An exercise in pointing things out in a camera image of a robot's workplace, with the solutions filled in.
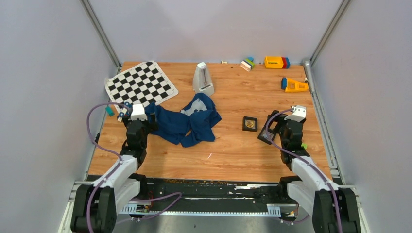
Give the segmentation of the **yellow round brooch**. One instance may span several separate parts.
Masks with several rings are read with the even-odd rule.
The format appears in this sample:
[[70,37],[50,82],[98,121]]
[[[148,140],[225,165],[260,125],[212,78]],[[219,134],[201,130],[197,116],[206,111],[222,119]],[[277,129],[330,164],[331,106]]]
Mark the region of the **yellow round brooch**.
[[248,119],[248,120],[245,121],[245,126],[247,128],[254,129],[255,128],[255,121]]

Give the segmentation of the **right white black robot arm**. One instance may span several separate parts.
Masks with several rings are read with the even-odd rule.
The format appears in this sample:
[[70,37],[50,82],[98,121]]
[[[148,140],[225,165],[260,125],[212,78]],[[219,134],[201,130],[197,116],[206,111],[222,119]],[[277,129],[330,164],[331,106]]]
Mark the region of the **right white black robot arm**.
[[282,177],[278,198],[296,201],[312,218],[317,233],[360,233],[356,195],[323,173],[302,146],[306,109],[274,110],[262,128],[264,139],[280,150],[281,160],[295,175]]

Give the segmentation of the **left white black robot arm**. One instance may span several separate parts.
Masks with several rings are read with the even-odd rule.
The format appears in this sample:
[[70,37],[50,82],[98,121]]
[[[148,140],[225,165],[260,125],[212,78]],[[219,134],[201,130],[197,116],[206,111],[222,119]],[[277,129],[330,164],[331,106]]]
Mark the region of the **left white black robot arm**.
[[117,215],[135,198],[144,200],[149,188],[145,175],[136,171],[147,155],[148,134],[158,129],[155,113],[148,119],[126,121],[126,140],[120,158],[92,184],[82,184],[76,191],[70,229],[75,233],[110,233]]

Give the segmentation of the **blue cartoon print shirt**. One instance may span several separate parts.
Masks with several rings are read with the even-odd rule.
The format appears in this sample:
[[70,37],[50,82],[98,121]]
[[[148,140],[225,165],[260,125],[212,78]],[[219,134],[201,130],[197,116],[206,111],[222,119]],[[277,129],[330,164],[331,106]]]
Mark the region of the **blue cartoon print shirt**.
[[154,113],[158,130],[152,134],[182,147],[192,147],[202,141],[213,142],[212,128],[221,121],[212,99],[203,93],[194,95],[192,101],[179,112],[174,112],[154,103],[145,107],[146,115]]

